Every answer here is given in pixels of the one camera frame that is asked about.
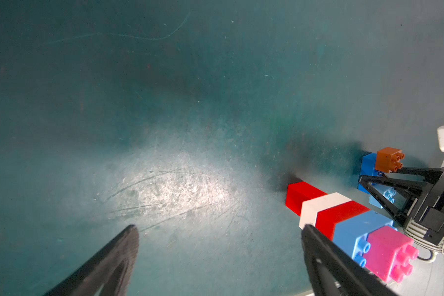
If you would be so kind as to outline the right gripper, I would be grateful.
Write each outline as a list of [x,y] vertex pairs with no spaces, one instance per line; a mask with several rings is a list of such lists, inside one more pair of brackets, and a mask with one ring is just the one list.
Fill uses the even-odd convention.
[[420,180],[361,175],[359,185],[415,243],[444,254],[444,161],[441,168],[403,167],[397,173]]

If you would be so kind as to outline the light blue small lego brick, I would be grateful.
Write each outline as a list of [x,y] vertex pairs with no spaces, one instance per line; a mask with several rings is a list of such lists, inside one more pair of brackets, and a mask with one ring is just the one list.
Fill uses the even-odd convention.
[[[385,186],[385,185],[377,185],[372,184],[373,188],[375,188],[377,191],[379,191],[390,203],[395,203],[395,195],[396,190],[394,190],[393,187]],[[372,196],[369,196],[369,203],[377,208],[382,209],[383,206]]]

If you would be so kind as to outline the red 2x2 lego brick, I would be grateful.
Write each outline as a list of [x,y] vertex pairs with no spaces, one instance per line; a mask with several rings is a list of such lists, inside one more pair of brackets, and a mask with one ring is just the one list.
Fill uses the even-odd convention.
[[287,187],[285,206],[300,216],[305,201],[325,196],[326,193],[304,181],[290,184]]

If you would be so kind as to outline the green table mat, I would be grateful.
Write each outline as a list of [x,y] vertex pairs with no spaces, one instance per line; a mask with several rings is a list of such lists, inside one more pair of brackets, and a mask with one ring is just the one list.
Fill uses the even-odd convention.
[[0,296],[129,224],[131,296],[310,289],[290,183],[444,158],[444,1],[0,1]]

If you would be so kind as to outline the orange 2x2 lego brick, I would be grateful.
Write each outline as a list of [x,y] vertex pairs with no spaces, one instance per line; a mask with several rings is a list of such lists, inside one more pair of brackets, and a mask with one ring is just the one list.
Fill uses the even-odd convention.
[[382,173],[395,173],[403,167],[405,155],[400,149],[383,148],[376,153],[374,169]]

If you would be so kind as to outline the light blue 2x4 lego brick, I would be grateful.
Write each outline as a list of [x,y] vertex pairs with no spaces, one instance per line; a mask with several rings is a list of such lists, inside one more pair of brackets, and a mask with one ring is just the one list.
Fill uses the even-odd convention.
[[371,248],[371,244],[367,241],[368,235],[383,226],[393,228],[393,221],[370,210],[336,224],[333,243],[364,268],[367,263],[365,254]]

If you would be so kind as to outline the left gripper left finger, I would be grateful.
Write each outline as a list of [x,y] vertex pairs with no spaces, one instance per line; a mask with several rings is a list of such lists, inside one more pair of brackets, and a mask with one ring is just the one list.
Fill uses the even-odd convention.
[[47,296],[125,296],[139,249],[139,232],[127,226]]

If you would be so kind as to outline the white 2x4 lego brick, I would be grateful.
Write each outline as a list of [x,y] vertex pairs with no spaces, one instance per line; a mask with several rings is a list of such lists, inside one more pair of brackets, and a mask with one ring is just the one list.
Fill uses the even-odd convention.
[[315,225],[318,212],[352,201],[338,192],[317,197],[302,203],[299,227],[303,229],[306,224]]

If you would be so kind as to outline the magenta 2x2 lego brick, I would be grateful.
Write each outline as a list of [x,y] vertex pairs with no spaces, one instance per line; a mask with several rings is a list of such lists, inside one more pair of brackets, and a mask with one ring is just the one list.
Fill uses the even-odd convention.
[[388,283],[401,283],[413,272],[411,261],[417,259],[419,250],[413,240],[390,226],[383,226],[368,234],[370,250],[363,255],[366,268]]

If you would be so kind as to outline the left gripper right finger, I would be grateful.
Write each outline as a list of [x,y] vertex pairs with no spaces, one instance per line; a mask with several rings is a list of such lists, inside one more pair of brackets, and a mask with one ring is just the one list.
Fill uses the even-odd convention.
[[339,296],[338,282],[348,296],[394,296],[314,226],[302,229],[301,241],[308,276],[316,296]]

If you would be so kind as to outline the red 2x4 lego brick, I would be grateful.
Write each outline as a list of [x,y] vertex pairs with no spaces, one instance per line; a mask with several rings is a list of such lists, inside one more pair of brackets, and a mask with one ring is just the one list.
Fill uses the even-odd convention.
[[334,239],[335,228],[339,223],[368,211],[369,208],[355,201],[342,203],[318,212],[315,228],[332,241]]

